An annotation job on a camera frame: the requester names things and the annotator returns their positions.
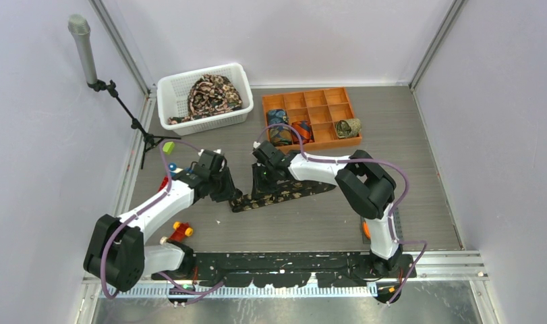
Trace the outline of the black gold floral tie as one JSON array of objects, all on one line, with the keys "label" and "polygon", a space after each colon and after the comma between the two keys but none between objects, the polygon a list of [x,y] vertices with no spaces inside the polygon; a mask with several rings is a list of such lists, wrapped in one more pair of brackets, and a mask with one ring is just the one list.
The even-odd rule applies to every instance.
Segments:
[{"label": "black gold floral tie", "polygon": [[239,190],[239,195],[229,201],[229,206],[233,213],[240,213],[307,196],[330,192],[335,188],[336,186],[332,184],[309,180],[290,180],[269,185],[254,183],[250,193],[244,194]]}]

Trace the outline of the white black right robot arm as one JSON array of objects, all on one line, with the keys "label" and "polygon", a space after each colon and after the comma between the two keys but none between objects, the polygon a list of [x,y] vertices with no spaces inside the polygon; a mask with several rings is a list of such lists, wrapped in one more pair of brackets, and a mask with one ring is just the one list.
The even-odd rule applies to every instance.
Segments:
[{"label": "white black right robot arm", "polygon": [[403,247],[394,224],[394,179],[366,151],[344,157],[283,153],[268,141],[255,142],[255,176],[265,184],[309,181],[337,186],[349,206],[364,220],[370,235],[370,262],[381,277],[399,268]]}]

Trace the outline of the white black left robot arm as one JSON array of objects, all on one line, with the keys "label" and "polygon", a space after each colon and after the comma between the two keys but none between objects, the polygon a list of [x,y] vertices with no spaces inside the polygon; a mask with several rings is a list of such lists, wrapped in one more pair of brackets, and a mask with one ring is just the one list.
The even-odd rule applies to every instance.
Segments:
[{"label": "white black left robot arm", "polygon": [[120,292],[133,288],[145,275],[169,271],[187,279],[194,270],[194,251],[177,238],[156,246],[145,242],[155,231],[198,200],[219,203],[239,194],[219,150],[201,151],[197,163],[172,175],[166,186],[140,206],[119,217],[98,219],[83,262],[85,271],[98,277],[104,288]]}]

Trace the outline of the pile of floral ties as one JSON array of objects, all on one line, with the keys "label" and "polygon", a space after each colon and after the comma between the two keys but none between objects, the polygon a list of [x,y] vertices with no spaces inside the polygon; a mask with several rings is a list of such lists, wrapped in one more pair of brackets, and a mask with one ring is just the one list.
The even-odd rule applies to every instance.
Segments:
[{"label": "pile of floral ties", "polygon": [[190,89],[187,98],[188,114],[170,117],[169,125],[204,119],[215,115],[239,111],[243,101],[232,82],[225,76],[204,74]]}]

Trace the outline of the red white toy block truck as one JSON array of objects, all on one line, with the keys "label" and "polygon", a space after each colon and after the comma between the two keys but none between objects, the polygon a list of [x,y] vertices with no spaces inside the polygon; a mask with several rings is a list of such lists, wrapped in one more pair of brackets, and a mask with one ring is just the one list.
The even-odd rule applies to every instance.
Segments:
[{"label": "red white toy block truck", "polygon": [[168,164],[170,175],[166,175],[163,178],[158,191],[163,191],[168,186],[170,180],[183,182],[184,184],[187,184],[189,188],[193,188],[190,176],[187,175],[187,173],[190,174],[192,172],[193,166],[194,163],[192,163],[189,167],[186,167],[185,169],[180,169],[178,168],[176,163]]}]

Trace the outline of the navy floral rolled tie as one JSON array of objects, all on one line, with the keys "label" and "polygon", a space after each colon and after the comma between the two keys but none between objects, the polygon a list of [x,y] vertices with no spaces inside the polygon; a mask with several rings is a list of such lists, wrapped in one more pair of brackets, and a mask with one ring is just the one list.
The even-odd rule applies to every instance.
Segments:
[{"label": "navy floral rolled tie", "polygon": [[274,146],[293,144],[291,130],[285,126],[273,126],[268,130],[269,142]]}]

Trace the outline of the green toy block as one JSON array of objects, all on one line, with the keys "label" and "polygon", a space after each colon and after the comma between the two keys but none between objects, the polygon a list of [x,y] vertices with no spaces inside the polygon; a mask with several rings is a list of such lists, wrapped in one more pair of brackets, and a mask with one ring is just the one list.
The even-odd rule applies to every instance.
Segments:
[{"label": "green toy block", "polygon": [[162,146],[162,152],[165,155],[170,155],[174,151],[174,148],[175,148],[175,143],[173,141],[168,141],[164,143],[164,145]]}]

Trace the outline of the orange navy striped rolled tie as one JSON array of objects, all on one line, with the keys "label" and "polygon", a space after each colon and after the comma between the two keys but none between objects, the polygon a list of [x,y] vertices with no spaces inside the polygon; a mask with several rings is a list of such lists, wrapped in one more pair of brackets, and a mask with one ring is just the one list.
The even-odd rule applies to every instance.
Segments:
[{"label": "orange navy striped rolled tie", "polygon": [[304,144],[314,142],[312,126],[308,120],[295,121],[291,124],[291,127],[299,134],[299,136],[297,136],[295,132],[291,133],[294,144],[298,144],[299,139],[301,139]]}]

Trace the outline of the teal navy rolled tie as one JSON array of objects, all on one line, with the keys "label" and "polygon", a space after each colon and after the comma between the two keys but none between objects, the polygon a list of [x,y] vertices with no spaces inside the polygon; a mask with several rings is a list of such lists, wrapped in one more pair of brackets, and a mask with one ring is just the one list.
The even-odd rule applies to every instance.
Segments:
[{"label": "teal navy rolled tie", "polygon": [[281,129],[287,130],[287,125],[289,124],[289,118],[287,117],[287,112],[284,109],[272,109],[266,112],[266,121],[267,126],[270,129]]}]

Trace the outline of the small red toy car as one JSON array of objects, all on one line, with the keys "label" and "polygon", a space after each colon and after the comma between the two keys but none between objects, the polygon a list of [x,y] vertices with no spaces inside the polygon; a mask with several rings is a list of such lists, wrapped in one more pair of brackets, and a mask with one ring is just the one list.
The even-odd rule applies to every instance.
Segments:
[{"label": "small red toy car", "polygon": [[173,243],[173,242],[182,242],[185,238],[192,236],[194,229],[190,226],[188,222],[182,223],[176,221],[173,224],[174,232],[169,237],[162,237],[160,239],[160,244],[164,243]]}]

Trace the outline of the green patterned rolled tie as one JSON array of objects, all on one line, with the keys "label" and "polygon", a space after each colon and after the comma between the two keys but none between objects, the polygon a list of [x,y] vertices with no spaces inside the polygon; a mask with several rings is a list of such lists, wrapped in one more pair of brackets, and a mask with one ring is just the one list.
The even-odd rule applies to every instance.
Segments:
[{"label": "green patterned rolled tie", "polygon": [[335,123],[337,138],[353,138],[359,135],[362,123],[358,118],[342,119]]}]

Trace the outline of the grey studded baseplate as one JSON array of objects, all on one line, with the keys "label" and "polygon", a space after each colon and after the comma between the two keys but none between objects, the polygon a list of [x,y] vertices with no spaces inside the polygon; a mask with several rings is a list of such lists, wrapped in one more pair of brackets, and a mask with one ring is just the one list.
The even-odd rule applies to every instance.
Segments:
[{"label": "grey studded baseplate", "polygon": [[[367,239],[363,233],[363,229],[362,229],[362,222],[365,221],[363,218],[360,219],[360,230],[361,230],[361,233],[362,233],[362,242],[364,244],[369,244],[371,242],[371,239]],[[403,230],[402,230],[402,226],[401,226],[401,219],[400,219],[400,216],[399,216],[399,210],[398,209],[395,209],[393,211],[393,225],[394,225],[394,228],[395,228],[395,234],[396,234],[396,237],[399,239],[399,240],[404,240],[404,237],[403,237]]]}]

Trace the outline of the black microphone tripod stand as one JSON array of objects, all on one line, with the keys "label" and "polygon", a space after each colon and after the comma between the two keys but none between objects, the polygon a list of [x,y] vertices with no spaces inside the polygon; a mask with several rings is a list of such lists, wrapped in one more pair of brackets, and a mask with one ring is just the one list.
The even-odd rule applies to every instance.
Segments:
[{"label": "black microphone tripod stand", "polygon": [[144,147],[142,149],[142,156],[140,160],[140,169],[144,168],[144,162],[146,159],[147,152],[151,151],[152,149],[155,149],[162,141],[164,140],[181,140],[180,136],[157,136],[152,133],[147,132],[142,123],[132,114],[132,112],[127,108],[125,103],[119,98],[119,93],[116,90],[116,84],[114,81],[110,81],[109,83],[106,83],[102,80],[97,80],[95,83],[87,84],[89,88],[94,90],[95,92],[100,91],[107,91],[112,98],[114,98],[123,108],[123,110],[126,112],[126,114],[131,119],[131,128],[133,130],[138,130],[142,135],[142,141],[144,143]]}]

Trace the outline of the grey microphone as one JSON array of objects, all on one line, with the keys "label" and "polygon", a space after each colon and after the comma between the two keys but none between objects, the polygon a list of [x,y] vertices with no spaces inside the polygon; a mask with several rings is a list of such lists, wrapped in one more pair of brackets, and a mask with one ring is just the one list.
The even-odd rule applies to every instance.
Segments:
[{"label": "grey microphone", "polygon": [[91,29],[88,21],[80,14],[72,14],[69,16],[67,25],[76,44],[86,83],[89,86],[96,84],[98,82],[98,76],[90,43]]}]

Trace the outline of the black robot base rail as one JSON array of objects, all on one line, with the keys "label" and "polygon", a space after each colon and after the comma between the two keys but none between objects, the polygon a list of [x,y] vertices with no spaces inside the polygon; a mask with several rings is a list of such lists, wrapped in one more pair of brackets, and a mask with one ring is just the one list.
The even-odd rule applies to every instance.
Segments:
[{"label": "black robot base rail", "polygon": [[220,282],[228,288],[302,288],[312,278],[320,288],[346,288],[377,280],[397,284],[416,276],[412,264],[409,254],[401,255],[387,270],[375,256],[363,252],[196,252],[165,274],[207,288]]}]

